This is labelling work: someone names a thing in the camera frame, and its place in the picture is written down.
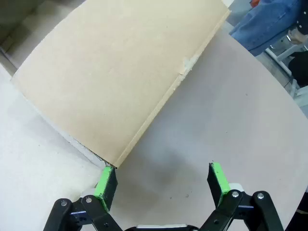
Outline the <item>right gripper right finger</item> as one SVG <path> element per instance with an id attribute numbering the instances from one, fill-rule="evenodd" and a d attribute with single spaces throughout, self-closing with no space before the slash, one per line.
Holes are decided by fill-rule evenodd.
<path id="1" fill-rule="evenodd" d="M 247 195 L 232 189 L 219 163 L 209 163 L 207 182 L 215 210 L 199 230 L 226 231 L 233 220 L 242 220 L 250 231 L 282 231 L 271 196 L 266 191 Z"/>

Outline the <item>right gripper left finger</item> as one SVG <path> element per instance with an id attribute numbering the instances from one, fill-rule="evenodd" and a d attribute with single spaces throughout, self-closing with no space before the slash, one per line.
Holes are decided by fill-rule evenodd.
<path id="1" fill-rule="evenodd" d="M 92 225 L 97 231 L 119 231 L 120 226 L 110 215 L 117 188 L 116 169 L 105 167 L 93 194 L 72 202 L 67 198 L 55 201 L 46 221 L 45 231 L 79 231 Z"/>

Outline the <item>person left hand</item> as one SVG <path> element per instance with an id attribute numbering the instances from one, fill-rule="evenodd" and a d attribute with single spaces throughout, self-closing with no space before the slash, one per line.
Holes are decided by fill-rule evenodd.
<path id="1" fill-rule="evenodd" d="M 297 28 L 289 30 L 288 37 L 290 39 L 290 42 L 295 45 L 303 44 L 308 39 L 308 36 L 299 32 Z"/>

